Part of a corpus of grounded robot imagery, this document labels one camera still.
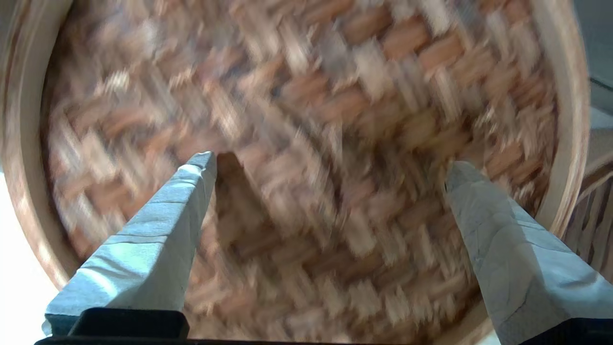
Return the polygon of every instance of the wooden rim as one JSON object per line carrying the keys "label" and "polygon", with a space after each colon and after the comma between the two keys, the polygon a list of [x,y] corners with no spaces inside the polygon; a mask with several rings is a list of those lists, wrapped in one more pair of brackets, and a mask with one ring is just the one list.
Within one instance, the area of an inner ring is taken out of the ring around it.
{"label": "wooden rim", "polygon": [[[1,155],[15,213],[51,281],[61,289],[79,261],[48,195],[39,138],[40,100],[49,57],[72,0],[18,4],[2,56]],[[536,216],[561,237],[581,187],[589,136],[589,85],[581,35],[568,1],[532,0],[534,19],[552,63],[558,92],[558,149],[550,188]],[[483,301],[436,344],[474,344],[492,331]]]}
{"label": "wooden rim", "polygon": [[40,145],[47,64],[71,0],[20,1],[2,56],[2,163],[15,214],[34,255],[61,289],[79,267],[48,194]]}

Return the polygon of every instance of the black plastic mount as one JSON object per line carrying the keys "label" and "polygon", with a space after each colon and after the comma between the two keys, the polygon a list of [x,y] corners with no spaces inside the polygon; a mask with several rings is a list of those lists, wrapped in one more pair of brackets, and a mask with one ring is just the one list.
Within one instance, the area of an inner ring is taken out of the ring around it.
{"label": "black plastic mount", "polygon": [[[65,330],[69,324],[73,326],[69,331],[54,333],[52,337],[38,341],[36,345],[307,344],[187,339],[189,325],[178,311],[93,308],[84,311],[76,322],[74,318],[55,321],[64,322],[61,327],[56,323],[54,329],[57,330]],[[522,343],[537,344],[613,345],[613,320],[570,319]]]}

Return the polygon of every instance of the basket weave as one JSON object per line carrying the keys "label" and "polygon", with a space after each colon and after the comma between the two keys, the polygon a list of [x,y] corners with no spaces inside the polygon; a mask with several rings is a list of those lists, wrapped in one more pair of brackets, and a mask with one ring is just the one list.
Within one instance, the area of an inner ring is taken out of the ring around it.
{"label": "basket weave", "polygon": [[523,0],[76,1],[48,69],[47,172],[85,260],[218,154],[191,336],[422,343],[480,298],[451,159],[531,214],[555,85]]}

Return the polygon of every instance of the woven basket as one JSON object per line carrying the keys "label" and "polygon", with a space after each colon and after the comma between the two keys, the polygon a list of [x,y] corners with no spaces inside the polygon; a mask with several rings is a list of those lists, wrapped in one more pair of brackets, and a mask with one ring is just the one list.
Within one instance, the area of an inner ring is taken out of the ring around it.
{"label": "woven basket", "polygon": [[219,175],[186,297],[195,337],[478,340],[491,326],[442,192],[453,159],[550,231],[568,222],[588,97],[566,2],[75,2],[42,112],[24,102],[51,50],[36,35],[70,2],[20,5],[3,160],[58,285],[203,150]]}

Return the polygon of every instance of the wicker basket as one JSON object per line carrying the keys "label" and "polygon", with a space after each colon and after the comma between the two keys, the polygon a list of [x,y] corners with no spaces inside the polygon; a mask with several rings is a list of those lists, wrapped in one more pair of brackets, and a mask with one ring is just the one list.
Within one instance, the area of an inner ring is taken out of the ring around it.
{"label": "wicker basket", "polygon": [[43,93],[69,7],[20,3],[2,84],[13,205],[58,287],[202,150],[197,337],[479,340],[452,159],[568,223],[588,90],[566,1],[77,2]]}

